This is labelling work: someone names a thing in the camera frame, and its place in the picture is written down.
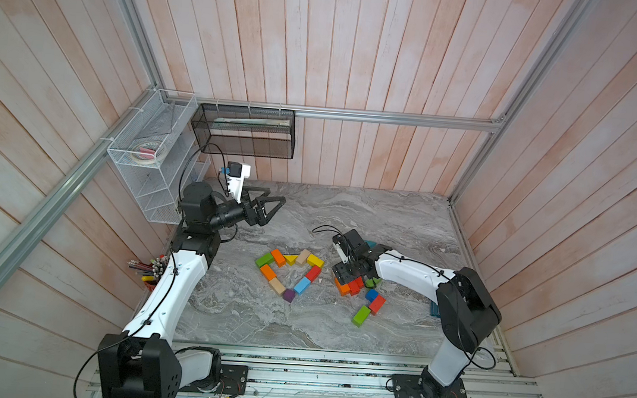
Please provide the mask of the natural wood block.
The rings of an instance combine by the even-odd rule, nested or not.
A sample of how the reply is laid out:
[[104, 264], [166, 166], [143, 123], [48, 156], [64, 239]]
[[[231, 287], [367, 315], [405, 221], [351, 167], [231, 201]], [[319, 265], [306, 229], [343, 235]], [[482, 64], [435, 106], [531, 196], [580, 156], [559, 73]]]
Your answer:
[[311, 256], [311, 252], [309, 250], [303, 250], [301, 251], [301, 253], [299, 253], [299, 255], [297, 256], [295, 263], [297, 265], [304, 265], [308, 263], [308, 258], [310, 258]]
[[278, 294], [284, 295], [287, 288], [278, 280], [278, 278], [273, 278], [269, 281], [270, 287]]

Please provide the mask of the yellow rectangular block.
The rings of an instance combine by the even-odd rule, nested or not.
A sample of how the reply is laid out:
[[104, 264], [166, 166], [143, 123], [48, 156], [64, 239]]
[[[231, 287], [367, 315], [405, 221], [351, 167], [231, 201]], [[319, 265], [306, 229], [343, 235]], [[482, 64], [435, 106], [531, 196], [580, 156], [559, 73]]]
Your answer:
[[319, 257], [310, 254], [308, 257], [306, 257], [306, 263], [311, 266], [311, 268], [318, 268], [318, 269], [322, 269], [324, 267], [325, 262], [321, 259], [319, 259]]

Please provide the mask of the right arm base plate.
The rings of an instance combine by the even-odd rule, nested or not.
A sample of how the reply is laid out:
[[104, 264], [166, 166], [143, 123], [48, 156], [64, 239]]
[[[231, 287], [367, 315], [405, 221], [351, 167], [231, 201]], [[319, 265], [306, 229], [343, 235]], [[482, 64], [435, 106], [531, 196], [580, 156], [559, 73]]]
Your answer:
[[468, 398], [462, 378], [456, 378], [446, 387], [426, 374], [398, 374], [390, 379], [389, 388], [395, 398]]

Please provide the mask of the red block front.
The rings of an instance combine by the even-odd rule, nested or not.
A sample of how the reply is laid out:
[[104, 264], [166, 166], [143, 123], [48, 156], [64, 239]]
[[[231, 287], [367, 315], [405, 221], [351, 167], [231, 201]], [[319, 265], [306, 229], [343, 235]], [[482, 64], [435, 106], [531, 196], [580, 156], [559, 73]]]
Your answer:
[[310, 283], [313, 283], [319, 277], [320, 273], [321, 273], [320, 266], [315, 265], [311, 269], [309, 269], [309, 272], [307, 272], [305, 276], [310, 281]]

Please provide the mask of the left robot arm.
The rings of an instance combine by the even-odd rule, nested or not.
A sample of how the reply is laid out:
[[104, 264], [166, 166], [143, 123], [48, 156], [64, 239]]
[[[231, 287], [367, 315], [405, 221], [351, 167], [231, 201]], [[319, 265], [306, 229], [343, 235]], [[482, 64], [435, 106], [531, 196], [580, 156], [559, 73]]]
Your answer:
[[170, 257], [156, 288], [134, 319], [98, 346], [102, 398], [176, 398], [181, 388], [222, 391], [220, 352], [190, 346], [176, 350], [174, 333], [195, 287], [210, 269], [222, 243], [220, 231], [240, 222], [265, 226], [286, 203], [266, 187], [251, 197], [240, 188], [218, 202], [207, 182], [184, 188], [182, 220], [171, 241]]

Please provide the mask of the light blue block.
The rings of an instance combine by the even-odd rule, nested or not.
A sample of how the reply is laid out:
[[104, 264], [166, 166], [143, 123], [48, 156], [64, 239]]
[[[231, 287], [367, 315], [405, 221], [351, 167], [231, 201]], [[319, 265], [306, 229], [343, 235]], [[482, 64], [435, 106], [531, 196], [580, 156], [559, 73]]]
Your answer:
[[297, 283], [297, 285], [295, 285], [294, 292], [296, 292], [297, 295], [301, 295], [304, 291], [306, 291], [310, 284], [310, 279], [308, 279], [306, 276], [303, 276]]

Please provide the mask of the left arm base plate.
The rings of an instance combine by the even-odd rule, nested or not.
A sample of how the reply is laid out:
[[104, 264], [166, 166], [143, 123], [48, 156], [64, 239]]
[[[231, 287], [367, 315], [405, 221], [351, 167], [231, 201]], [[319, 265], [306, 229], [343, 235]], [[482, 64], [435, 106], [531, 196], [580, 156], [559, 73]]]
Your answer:
[[225, 396], [241, 396], [247, 389], [249, 368], [245, 364], [216, 365], [213, 376], [219, 384], [219, 393]]

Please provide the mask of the yellow triangle block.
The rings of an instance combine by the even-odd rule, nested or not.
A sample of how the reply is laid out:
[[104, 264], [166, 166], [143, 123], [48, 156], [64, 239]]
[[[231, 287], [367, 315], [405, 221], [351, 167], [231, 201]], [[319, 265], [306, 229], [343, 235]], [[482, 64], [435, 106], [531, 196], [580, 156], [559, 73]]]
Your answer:
[[293, 265], [296, 263], [298, 256], [297, 255], [287, 255], [285, 256], [287, 265]]

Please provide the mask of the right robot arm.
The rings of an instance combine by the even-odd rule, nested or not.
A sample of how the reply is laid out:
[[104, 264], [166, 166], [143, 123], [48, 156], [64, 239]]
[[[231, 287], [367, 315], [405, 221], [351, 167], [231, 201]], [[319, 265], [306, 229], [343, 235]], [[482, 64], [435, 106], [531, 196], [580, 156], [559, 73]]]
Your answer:
[[426, 398], [443, 396], [461, 378], [480, 345], [501, 323], [502, 315], [477, 271], [440, 269], [409, 258], [383, 244], [369, 245], [355, 230], [336, 232], [333, 247], [341, 262], [333, 267], [336, 281], [364, 284], [367, 279], [391, 281], [434, 303], [444, 340], [425, 367], [418, 386]]

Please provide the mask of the purple cube block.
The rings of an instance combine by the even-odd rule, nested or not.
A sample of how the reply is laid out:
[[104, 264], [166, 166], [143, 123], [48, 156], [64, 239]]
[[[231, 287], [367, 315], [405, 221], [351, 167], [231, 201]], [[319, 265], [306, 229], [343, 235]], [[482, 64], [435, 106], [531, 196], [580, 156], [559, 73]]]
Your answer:
[[295, 290], [291, 288], [287, 288], [287, 290], [284, 291], [282, 298], [288, 303], [292, 303], [296, 296], [297, 296], [297, 293], [295, 292]]

